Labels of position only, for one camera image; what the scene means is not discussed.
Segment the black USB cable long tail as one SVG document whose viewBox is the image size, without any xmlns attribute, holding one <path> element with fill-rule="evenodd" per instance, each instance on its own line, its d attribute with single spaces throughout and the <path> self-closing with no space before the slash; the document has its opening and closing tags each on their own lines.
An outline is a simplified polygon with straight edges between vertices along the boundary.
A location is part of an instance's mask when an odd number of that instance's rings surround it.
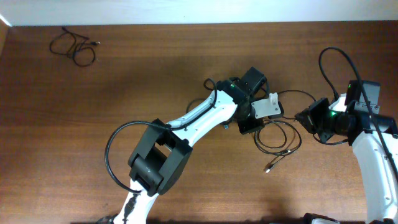
<svg viewBox="0 0 398 224">
<path fill-rule="evenodd" d="M 237 90 L 234 81 L 239 80 L 238 77 L 224 80 L 221 83 L 215 83 L 214 80 L 207 78 L 203 86 L 210 90 L 211 93 L 207 98 L 201 98 L 201 103 L 189 114 L 189 107 L 198 99 L 191 101 L 186 108 L 186 117 L 191 116 L 187 124 L 192 124 L 194 127 L 202 131 L 209 131 L 214 128 L 217 123 L 220 123 L 224 128 L 233 120 L 237 104 L 233 98 L 229 96 L 224 90 L 218 88 L 232 88 L 232 91 Z"/>
</svg>

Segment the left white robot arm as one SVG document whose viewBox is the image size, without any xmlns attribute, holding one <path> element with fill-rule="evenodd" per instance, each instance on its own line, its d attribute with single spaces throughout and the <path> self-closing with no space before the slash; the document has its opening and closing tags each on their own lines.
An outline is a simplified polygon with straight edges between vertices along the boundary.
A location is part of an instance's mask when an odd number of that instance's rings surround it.
<svg viewBox="0 0 398 224">
<path fill-rule="evenodd" d="M 176 183 L 181 176 L 193 146 L 215 126 L 236 121 L 241 134 L 257 131 L 262 126 L 254 109 L 255 95 L 267 83 L 263 73 L 254 67 L 241 78 L 230 78 L 213 83 L 213 88 L 196 108 L 182 117 L 162 122 L 130 121 L 111 135 L 133 125 L 146 125 L 128 159 L 130 184 L 124 185 L 110 168 L 111 178 L 128 191 L 119 214 L 108 218 L 108 223 L 145 223 L 156 200 Z"/>
</svg>

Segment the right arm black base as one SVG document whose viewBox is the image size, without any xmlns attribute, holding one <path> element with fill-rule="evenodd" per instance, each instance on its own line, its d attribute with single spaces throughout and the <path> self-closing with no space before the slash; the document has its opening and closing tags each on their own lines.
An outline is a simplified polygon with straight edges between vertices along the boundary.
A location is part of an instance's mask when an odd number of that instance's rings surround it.
<svg viewBox="0 0 398 224">
<path fill-rule="evenodd" d="M 303 222 L 305 224 L 340 224 L 338 220 L 314 213 L 306 213 L 303 216 Z"/>
</svg>

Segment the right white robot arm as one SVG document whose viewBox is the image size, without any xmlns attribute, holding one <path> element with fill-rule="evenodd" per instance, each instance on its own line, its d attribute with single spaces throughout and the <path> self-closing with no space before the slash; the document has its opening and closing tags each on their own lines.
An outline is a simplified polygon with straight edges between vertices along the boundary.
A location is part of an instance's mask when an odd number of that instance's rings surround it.
<svg viewBox="0 0 398 224">
<path fill-rule="evenodd" d="M 361 171 L 367 223 L 397 223 L 397 124 L 379 114 L 379 91 L 379 83 L 351 80 L 336 101 L 321 98 L 295 119 L 320 143 L 346 137 Z"/>
</svg>

